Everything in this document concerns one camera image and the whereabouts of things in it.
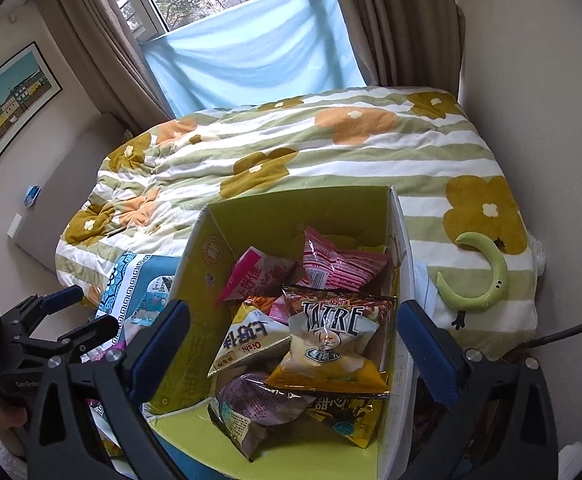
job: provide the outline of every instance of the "purple snack bag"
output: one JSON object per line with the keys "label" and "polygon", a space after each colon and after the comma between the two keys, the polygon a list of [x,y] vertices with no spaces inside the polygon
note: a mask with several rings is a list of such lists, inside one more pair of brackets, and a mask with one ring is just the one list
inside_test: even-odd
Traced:
{"label": "purple snack bag", "polygon": [[229,381],[209,404],[213,423],[249,460],[268,435],[268,426],[296,420],[315,397],[267,386],[265,372],[248,372]]}

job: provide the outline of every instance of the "bed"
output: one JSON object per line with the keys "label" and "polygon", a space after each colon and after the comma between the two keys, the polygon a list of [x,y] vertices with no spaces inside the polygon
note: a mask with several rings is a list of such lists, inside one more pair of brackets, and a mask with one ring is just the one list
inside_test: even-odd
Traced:
{"label": "bed", "polygon": [[210,202],[285,189],[392,185],[415,260],[463,296],[490,283],[487,260],[453,240],[491,237],[509,268],[506,298],[433,312],[465,348],[501,356],[536,328],[536,263],[502,171],[456,99],[432,88],[357,88],[258,107],[204,110],[158,124],[114,150],[56,248],[56,271],[97,304],[126,251],[179,256]]}

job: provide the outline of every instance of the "painting of houses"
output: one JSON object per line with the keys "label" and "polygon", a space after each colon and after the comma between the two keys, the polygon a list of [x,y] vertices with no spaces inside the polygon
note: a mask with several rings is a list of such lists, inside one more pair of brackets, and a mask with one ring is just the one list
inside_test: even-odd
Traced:
{"label": "painting of houses", "polygon": [[0,155],[60,90],[35,43],[0,67]]}

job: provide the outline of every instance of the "open cardboard box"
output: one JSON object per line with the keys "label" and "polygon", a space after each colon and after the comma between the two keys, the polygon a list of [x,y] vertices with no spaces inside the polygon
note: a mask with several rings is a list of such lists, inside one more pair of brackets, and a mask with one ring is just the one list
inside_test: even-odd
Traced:
{"label": "open cardboard box", "polygon": [[[391,396],[367,449],[302,415],[274,428],[248,462],[209,420],[208,398],[222,378],[207,379],[207,372],[231,323],[229,309],[216,303],[231,269],[249,246],[301,261],[307,226],[354,238],[364,247],[386,245],[389,264],[367,292],[399,296],[399,303],[415,297],[411,246],[392,187],[288,190],[210,204],[194,227],[171,289],[170,299],[189,304],[191,329],[151,402],[165,415],[149,423],[191,458],[240,480],[397,478],[409,455],[415,381],[393,317],[385,327]],[[337,238],[332,238],[336,245]]]}

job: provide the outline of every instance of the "curtain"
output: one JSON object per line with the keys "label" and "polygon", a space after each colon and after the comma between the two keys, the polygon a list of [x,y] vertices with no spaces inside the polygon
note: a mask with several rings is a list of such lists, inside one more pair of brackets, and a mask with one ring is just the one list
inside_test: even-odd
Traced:
{"label": "curtain", "polygon": [[337,0],[250,0],[140,47],[178,116],[365,86]]}
{"label": "curtain", "polygon": [[135,134],[172,117],[114,0],[34,0],[76,77],[102,113]]}
{"label": "curtain", "polygon": [[338,0],[368,85],[457,96],[463,20],[455,0]]}

